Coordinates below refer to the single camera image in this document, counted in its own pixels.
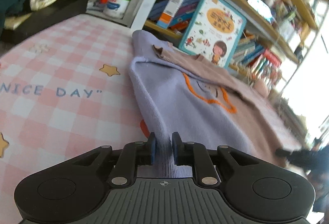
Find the teal children's picture book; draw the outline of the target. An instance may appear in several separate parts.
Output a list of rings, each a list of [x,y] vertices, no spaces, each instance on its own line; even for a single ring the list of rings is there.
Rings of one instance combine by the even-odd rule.
[[[246,18],[226,1],[200,0],[178,48],[227,68],[246,23]]]

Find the black box platform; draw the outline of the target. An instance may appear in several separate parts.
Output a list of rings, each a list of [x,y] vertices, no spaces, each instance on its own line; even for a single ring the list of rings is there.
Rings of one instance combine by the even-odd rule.
[[[88,0],[57,0],[50,6],[32,13],[15,30],[3,29],[1,42],[16,45],[57,23],[84,14],[87,3]]]

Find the pink plush toy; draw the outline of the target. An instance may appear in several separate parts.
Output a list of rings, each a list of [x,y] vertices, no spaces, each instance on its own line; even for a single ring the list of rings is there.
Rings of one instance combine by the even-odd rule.
[[[258,92],[262,97],[268,98],[270,93],[269,87],[266,85],[264,80],[257,79],[253,84],[253,89]]]

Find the white orange carton box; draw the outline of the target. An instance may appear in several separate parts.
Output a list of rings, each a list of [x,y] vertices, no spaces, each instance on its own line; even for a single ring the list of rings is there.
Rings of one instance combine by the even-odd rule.
[[[184,0],[169,0],[156,25],[163,29],[167,29],[183,1]]]

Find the white green-lid jar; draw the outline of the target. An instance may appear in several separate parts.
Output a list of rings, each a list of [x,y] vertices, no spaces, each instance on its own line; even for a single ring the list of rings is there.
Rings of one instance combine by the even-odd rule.
[[[116,19],[122,19],[131,0],[108,0],[103,13]]]

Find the smartphone with lit screen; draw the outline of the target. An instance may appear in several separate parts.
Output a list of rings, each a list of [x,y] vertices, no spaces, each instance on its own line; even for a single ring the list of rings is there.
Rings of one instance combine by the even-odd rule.
[[[270,24],[273,23],[273,15],[270,7],[265,4],[262,0],[247,0],[248,4],[266,21]]]

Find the purple and pink sweater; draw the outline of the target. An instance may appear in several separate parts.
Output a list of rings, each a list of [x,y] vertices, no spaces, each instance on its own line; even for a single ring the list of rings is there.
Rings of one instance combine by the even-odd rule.
[[[172,134],[208,149],[227,145],[277,166],[285,160],[278,148],[295,150],[301,144],[284,126],[268,98],[202,55],[187,55],[153,34],[132,35],[134,57],[129,68],[141,115],[156,136],[155,164],[143,176],[189,177],[176,166]]]

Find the pink checkered table mat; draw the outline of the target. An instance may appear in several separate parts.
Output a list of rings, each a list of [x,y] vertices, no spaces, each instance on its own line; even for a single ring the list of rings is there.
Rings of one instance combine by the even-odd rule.
[[[1,223],[306,223],[307,179],[227,145],[206,148],[218,186],[143,176],[155,160],[133,185],[109,184],[124,146],[152,133],[133,33],[78,15],[1,57]]]

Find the red thick book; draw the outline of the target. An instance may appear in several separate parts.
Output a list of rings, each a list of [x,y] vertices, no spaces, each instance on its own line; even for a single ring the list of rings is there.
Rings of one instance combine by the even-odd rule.
[[[274,54],[272,53],[270,50],[268,50],[267,48],[265,49],[263,56],[268,59],[268,61],[270,61],[270,63],[272,63],[275,67],[280,67],[282,64],[282,61]]]

